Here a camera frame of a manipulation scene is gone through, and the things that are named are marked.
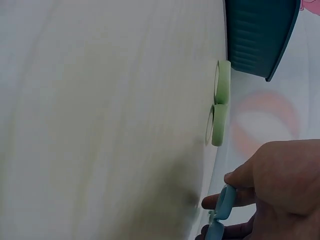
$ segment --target teal plastic container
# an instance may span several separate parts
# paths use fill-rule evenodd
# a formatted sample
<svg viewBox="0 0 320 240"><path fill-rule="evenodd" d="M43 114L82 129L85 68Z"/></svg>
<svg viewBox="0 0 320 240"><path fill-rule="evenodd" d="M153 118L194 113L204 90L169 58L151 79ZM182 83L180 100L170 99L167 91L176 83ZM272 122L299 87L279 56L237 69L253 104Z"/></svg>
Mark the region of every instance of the teal plastic container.
<svg viewBox="0 0 320 240"><path fill-rule="evenodd" d="M300 0L225 0L228 60L271 81L286 50Z"/></svg>

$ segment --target pink pattern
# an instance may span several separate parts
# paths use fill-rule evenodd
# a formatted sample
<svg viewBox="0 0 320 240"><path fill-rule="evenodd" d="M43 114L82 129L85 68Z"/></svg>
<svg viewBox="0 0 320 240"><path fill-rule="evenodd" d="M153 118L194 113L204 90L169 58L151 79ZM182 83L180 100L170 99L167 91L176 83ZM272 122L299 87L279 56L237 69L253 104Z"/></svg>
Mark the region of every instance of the pink pattern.
<svg viewBox="0 0 320 240"><path fill-rule="evenodd" d="M304 9L320 16L320 0L301 0L300 10Z"/></svg>

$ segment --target hand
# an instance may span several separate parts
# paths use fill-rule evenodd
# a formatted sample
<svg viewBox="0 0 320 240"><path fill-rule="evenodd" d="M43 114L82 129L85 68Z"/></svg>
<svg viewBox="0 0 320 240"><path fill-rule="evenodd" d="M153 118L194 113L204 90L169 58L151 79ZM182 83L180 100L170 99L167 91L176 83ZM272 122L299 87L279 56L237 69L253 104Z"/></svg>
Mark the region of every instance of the hand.
<svg viewBox="0 0 320 240"><path fill-rule="evenodd" d="M235 207L256 204L256 213L247 223L225 227L223 239L320 239L320 140L266 143L224 181L237 189ZM214 209L218 197L206 197L202 207Z"/></svg>

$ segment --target scissors handle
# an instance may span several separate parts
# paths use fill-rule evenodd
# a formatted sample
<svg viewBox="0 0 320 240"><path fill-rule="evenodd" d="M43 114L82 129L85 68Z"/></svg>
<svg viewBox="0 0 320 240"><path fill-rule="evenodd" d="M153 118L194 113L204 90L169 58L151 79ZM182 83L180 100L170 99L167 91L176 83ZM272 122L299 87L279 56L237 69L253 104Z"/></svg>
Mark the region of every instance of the scissors handle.
<svg viewBox="0 0 320 240"><path fill-rule="evenodd" d="M209 228L205 240L222 240L225 226L219 220L226 220L231 213L236 200L237 191L230 185L225 185L216 202L215 210L210 213Z"/></svg>
<svg viewBox="0 0 320 240"><path fill-rule="evenodd" d="M237 191L231 185L225 185L215 205L214 219L226 220L231 213L236 200Z"/></svg>

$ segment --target white surface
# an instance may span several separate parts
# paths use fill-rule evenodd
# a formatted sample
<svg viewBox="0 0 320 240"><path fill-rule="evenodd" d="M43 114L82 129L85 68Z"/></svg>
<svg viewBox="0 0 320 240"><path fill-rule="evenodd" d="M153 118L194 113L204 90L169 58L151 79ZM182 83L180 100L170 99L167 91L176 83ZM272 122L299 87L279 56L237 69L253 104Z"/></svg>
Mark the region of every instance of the white surface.
<svg viewBox="0 0 320 240"><path fill-rule="evenodd" d="M176 239L214 166L222 0L3 3L0 239Z"/></svg>

